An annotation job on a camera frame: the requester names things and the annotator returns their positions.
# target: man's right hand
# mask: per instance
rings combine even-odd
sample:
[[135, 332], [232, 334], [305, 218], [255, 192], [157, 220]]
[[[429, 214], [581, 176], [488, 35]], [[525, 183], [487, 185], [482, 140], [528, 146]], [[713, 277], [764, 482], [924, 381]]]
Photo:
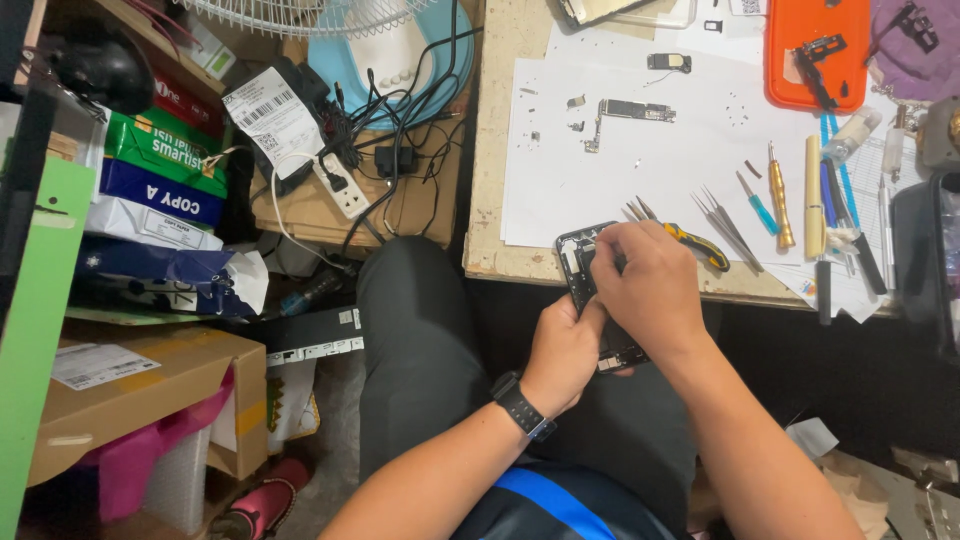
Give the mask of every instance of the man's right hand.
[[[615, 253], [627, 258], [622, 275], [613, 264]], [[604, 229], [590, 272], [610, 316], [655, 362], [712, 342], [700, 310], [696, 257], [657, 222]]]

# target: power strip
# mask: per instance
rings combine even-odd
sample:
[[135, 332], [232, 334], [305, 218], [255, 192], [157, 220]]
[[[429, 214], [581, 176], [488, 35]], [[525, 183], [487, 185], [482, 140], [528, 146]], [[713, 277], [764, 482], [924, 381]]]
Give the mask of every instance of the power strip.
[[326, 177], [324, 170], [317, 164], [313, 165], [313, 172], [317, 173], [317, 176], [320, 177], [321, 184], [329, 191], [330, 196], [333, 197], [333, 202], [337, 204], [337, 207], [344, 213], [347, 219], [352, 220], [356, 218], [360, 212], [370, 207], [370, 201], [367, 200], [363, 191], [360, 191], [360, 186], [357, 185], [357, 182], [353, 179], [353, 175], [347, 171], [336, 156], [333, 154], [325, 156], [324, 166], [326, 170], [332, 174], [340, 175], [347, 181], [347, 187], [336, 191], [330, 185], [330, 179]]

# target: hand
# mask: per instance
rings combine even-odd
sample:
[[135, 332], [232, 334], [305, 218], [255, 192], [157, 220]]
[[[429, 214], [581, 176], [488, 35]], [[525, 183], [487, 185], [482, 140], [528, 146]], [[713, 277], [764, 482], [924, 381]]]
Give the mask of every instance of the hand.
[[556, 418], [577, 404], [596, 370], [606, 322], [607, 312], [596, 298], [578, 320], [569, 294], [540, 313], [530, 361], [520, 379], [520, 391], [540, 414]]
[[[622, 275], [613, 265], [614, 252], [627, 258]], [[700, 310], [696, 257], [655, 221], [604, 229], [596, 237], [590, 273], [613, 320], [656, 363], [687, 355], [710, 340]]]

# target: pliers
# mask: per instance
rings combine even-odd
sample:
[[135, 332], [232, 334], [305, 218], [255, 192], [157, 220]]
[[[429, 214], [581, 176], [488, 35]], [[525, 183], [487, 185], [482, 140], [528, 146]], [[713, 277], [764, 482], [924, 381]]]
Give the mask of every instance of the pliers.
[[667, 231], [671, 236], [674, 237], [678, 242], [682, 243], [684, 246], [696, 250], [707, 256], [707, 260], [713, 266], [716, 266], [721, 272], [727, 272], [730, 270], [730, 260], [727, 259], [727, 256], [724, 255], [723, 251], [720, 250], [713, 242], [703, 238], [702, 236], [697, 236], [696, 234], [688, 233], [680, 228], [676, 223], [661, 223], [657, 219], [657, 215], [654, 214], [654, 211], [650, 207], [646, 206], [639, 197], [636, 197], [636, 201], [640, 206], [635, 206], [634, 203], [628, 201], [627, 207], [630, 208], [630, 211], [634, 213], [636, 219], [643, 221], [644, 219], [650, 219], [661, 226]]

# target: gold screwdriver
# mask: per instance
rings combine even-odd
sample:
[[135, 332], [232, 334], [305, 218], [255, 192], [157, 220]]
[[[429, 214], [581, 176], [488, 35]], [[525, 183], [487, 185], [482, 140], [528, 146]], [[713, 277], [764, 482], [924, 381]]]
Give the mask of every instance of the gold screwdriver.
[[797, 245], [793, 239], [793, 230], [790, 229], [790, 220], [786, 217], [786, 188], [783, 186], [783, 175], [780, 173], [780, 164], [774, 155], [774, 141], [770, 141], [770, 191], [774, 194], [774, 214], [777, 216], [777, 225], [780, 232], [777, 234], [777, 247], [792, 248]]

